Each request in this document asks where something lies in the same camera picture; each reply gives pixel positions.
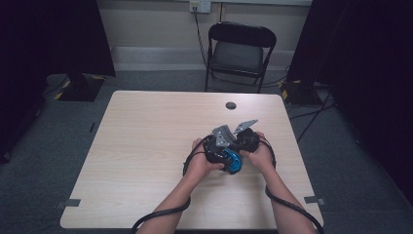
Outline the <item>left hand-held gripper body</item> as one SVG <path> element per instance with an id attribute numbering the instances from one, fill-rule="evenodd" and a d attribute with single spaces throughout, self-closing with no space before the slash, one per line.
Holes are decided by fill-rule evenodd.
<path id="1" fill-rule="evenodd" d="M 215 128 L 204 143 L 207 160 L 211 163 L 232 165 L 235 162 L 235 154 L 230 147 L 234 144 L 235 137 L 227 125 Z"/>

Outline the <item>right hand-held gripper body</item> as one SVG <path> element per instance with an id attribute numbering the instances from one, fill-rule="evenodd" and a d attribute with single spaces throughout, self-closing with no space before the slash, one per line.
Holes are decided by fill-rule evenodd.
<path id="1" fill-rule="evenodd" d="M 254 152 L 259 145 L 259 136 L 251 128 L 257 122 L 257 119 L 241 122 L 234 130 L 236 136 L 234 148 L 237 151 Z"/>

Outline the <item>blue toy car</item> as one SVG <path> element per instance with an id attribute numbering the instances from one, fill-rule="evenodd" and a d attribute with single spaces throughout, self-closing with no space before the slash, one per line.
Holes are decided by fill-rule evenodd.
<path id="1" fill-rule="evenodd" d="M 243 162 L 241 157 L 230 149 L 223 150 L 224 171 L 230 175 L 234 175 L 242 168 Z"/>

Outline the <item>person's left hand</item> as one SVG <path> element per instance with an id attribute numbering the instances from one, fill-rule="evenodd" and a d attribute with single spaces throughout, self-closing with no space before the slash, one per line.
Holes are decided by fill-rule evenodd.
<path id="1" fill-rule="evenodd" d="M 184 178 L 191 184 L 199 184 L 210 172 L 221 170 L 224 167 L 221 163 L 212 164 L 207 160 L 200 138 L 193 141 L 192 149 L 194 150 L 194 156 L 190 160 L 184 175 Z"/>

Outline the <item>person's right hand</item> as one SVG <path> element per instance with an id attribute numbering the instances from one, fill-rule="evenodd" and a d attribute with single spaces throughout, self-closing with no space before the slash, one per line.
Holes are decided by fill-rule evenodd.
<path id="1" fill-rule="evenodd" d="M 266 180 L 273 177 L 276 169 L 273 166 L 272 153 L 263 133 L 258 132 L 259 144 L 254 152 L 241 150 L 240 153 L 264 176 Z"/>

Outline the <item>black stand base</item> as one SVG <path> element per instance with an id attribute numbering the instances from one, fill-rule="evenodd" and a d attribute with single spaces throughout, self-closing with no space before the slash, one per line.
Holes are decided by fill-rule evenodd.
<path id="1" fill-rule="evenodd" d="M 105 78 L 92 74 L 69 73 L 66 82 L 56 95 L 61 101 L 94 101 Z"/>
<path id="2" fill-rule="evenodd" d="M 292 105 L 321 105 L 321 99 L 314 87 L 305 86 L 300 80 L 280 83 L 282 98 Z"/>

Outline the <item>grey tape piece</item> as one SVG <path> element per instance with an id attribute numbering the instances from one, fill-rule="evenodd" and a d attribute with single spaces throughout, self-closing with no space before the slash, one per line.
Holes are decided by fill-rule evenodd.
<path id="1" fill-rule="evenodd" d="M 304 197 L 304 200 L 306 204 L 317 203 L 319 206 L 325 205 L 325 200 L 317 196 L 307 196 L 307 197 Z"/>
<path id="2" fill-rule="evenodd" d="M 79 207 L 81 199 L 66 199 L 56 203 L 57 209 L 65 209 L 66 207 Z"/>

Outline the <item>black folding chair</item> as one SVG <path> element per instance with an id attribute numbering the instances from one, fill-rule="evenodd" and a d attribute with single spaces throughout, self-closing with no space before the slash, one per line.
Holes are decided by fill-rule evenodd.
<path id="1" fill-rule="evenodd" d="M 276 34 L 267 27 L 231 21 L 214 24 L 208 31 L 205 91 L 214 72 L 254 78 L 260 93 Z"/>

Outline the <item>black curtain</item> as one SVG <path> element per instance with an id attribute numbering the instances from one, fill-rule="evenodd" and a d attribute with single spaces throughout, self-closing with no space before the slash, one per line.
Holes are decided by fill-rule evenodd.
<path id="1" fill-rule="evenodd" d="M 287 78 L 331 86 L 413 205 L 413 0 L 312 0 Z"/>
<path id="2" fill-rule="evenodd" d="M 97 0 L 0 0 L 0 163 L 69 73 L 115 75 Z"/>

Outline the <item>white wall socket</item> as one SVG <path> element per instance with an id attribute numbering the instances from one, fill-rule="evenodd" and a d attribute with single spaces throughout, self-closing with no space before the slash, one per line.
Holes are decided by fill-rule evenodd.
<path id="1" fill-rule="evenodd" d="M 189 2 L 191 13 L 209 14 L 211 11 L 211 2 L 202 0 L 192 0 Z"/>

